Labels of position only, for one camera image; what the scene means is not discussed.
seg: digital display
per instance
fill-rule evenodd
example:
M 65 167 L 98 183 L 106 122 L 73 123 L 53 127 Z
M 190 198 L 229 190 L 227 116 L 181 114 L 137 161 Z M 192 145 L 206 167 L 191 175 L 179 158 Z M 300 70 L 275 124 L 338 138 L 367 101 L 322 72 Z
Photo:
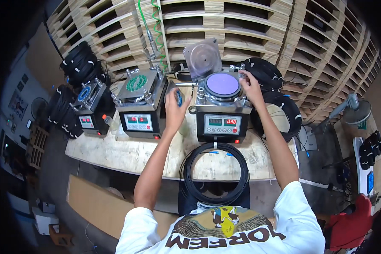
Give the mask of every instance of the digital display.
M 136 124 L 137 123 L 137 118 L 135 118 L 135 117 L 127 117 L 127 121 L 130 124 Z
M 371 171 L 367 175 L 367 194 L 369 194 L 373 188 L 374 188 L 374 171 Z
M 148 124 L 148 118 L 146 118 L 146 117 L 139 117 L 138 118 L 138 123 L 139 124 Z
M 221 126 L 221 119 L 209 118 L 209 125 Z
M 224 126 L 236 126 L 237 120 L 235 119 L 224 119 Z

